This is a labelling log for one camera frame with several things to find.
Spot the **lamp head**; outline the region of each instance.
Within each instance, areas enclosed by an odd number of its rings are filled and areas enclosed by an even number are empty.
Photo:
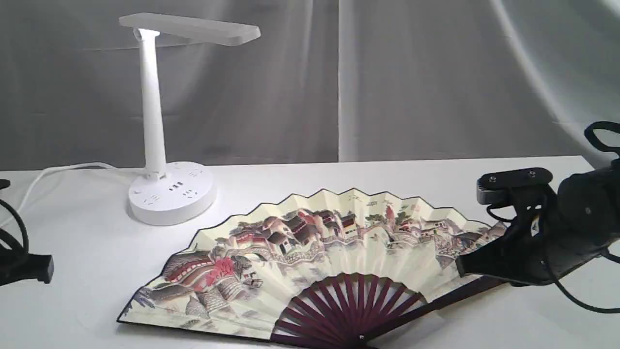
[[[256,25],[222,22],[165,14],[137,13],[118,19],[120,25],[143,30],[176,35],[201,42],[237,46],[260,37]]]

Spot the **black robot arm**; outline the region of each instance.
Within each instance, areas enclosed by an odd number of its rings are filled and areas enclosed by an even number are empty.
[[[603,144],[594,134],[605,129],[620,134],[620,124],[596,122],[585,131],[598,150],[620,148]],[[620,309],[589,306],[574,298],[559,280],[592,258],[603,256],[620,263],[608,247],[620,238],[620,161],[600,170],[573,174],[561,182],[557,194],[549,183],[552,175],[543,168],[485,174],[478,180],[478,201],[487,212],[510,223],[504,236],[460,256],[461,276],[480,274],[514,286],[556,284],[572,301],[588,310],[620,313]],[[493,214],[501,207],[514,207],[516,216],[506,220]]]

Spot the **desk lamp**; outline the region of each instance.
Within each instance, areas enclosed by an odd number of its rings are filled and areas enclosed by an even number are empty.
[[[119,23],[133,28],[140,47],[146,172],[129,188],[131,210],[137,219],[151,225],[185,222],[211,206],[216,185],[209,169],[201,164],[166,163],[155,38],[165,33],[237,46],[260,37],[260,30],[255,25],[152,13],[121,17]]]

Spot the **fan paper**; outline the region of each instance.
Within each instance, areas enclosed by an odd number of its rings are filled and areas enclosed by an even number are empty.
[[[273,340],[291,300],[328,279],[347,283],[326,291],[325,304],[342,300],[341,291],[346,299],[355,288],[351,278],[375,286],[388,280],[428,304],[476,280],[459,277],[456,257],[505,229],[467,220],[451,207],[434,208],[421,197],[357,189],[292,194],[199,230],[188,249],[136,291],[118,321]]]

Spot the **white table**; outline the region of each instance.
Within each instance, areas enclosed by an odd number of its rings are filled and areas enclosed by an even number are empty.
[[[591,170],[577,156],[221,166],[213,168],[220,189],[215,205],[173,227],[151,227],[128,216],[126,192],[132,174],[53,174],[37,186],[23,218],[31,252],[53,254],[56,273],[49,285],[22,281],[0,288],[0,347],[256,348],[253,342],[118,325],[115,319],[134,290],[157,275],[169,255],[187,247],[196,229],[249,212],[260,202],[279,202],[290,193],[308,195],[320,188],[341,192],[356,187],[366,193],[420,195],[434,206],[454,206],[470,219],[493,223],[476,202],[476,179],[491,171],[530,166],[551,170],[556,189],[569,174]],[[17,203],[35,175],[0,172],[0,178],[13,181],[2,198]],[[9,228],[17,233],[14,225]],[[583,300],[620,306],[617,267],[595,260],[564,282]],[[415,348],[612,348],[620,343],[620,315],[581,310],[554,286],[504,287],[445,309],[441,316],[441,329]],[[414,347],[403,338],[383,348]]]

